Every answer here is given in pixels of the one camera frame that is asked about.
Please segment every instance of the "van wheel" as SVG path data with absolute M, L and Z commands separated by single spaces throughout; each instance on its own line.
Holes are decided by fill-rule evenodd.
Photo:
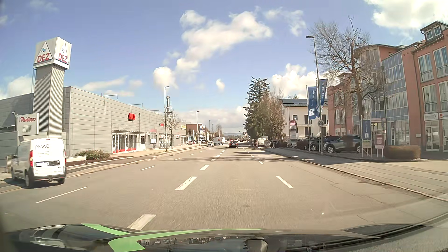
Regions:
M 33 188 L 34 186 L 34 177 L 33 174 L 31 174 L 31 171 L 25 172 L 25 186 L 27 188 Z

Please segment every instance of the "shrub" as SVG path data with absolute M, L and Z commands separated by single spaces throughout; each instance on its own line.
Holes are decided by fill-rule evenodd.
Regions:
M 412 160 L 420 158 L 422 150 L 419 145 L 386 145 L 384 156 L 389 159 Z
M 110 157 L 110 154 L 102 150 L 85 150 L 76 153 L 76 156 L 86 156 L 87 160 L 99 160 Z
M 296 149 L 306 150 L 308 148 L 308 141 L 297 141 Z

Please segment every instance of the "blue sky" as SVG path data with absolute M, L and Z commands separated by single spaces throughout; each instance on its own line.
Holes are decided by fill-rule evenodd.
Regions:
M 418 30 L 446 21 L 448 9 L 435 0 L 4 0 L 1 6 L 0 98 L 29 92 L 36 43 L 59 36 L 73 45 L 65 86 L 161 109 L 161 87 L 170 85 L 172 106 L 185 120 L 195 122 L 199 110 L 201 122 L 221 123 L 226 132 L 242 130 L 251 76 L 269 78 L 285 96 L 305 95 L 315 80 L 305 36 L 319 19 L 345 27 L 350 15 L 370 43 L 398 45 L 420 40 Z

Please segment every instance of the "gray suv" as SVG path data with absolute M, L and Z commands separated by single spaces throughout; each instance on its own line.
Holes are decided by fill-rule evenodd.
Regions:
M 347 146 L 344 141 L 346 138 L 351 140 L 351 146 Z M 361 153 L 361 136 L 359 135 L 344 135 L 338 140 L 326 142 L 323 149 L 328 153 L 340 153 L 341 151 L 356 151 Z

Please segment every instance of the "dormer window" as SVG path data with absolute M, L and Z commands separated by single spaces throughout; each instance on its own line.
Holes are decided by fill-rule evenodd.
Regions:
M 442 31 L 440 30 L 440 26 L 434 27 L 434 35 L 438 36 L 442 34 Z
M 432 30 L 426 32 L 426 39 L 432 39 Z

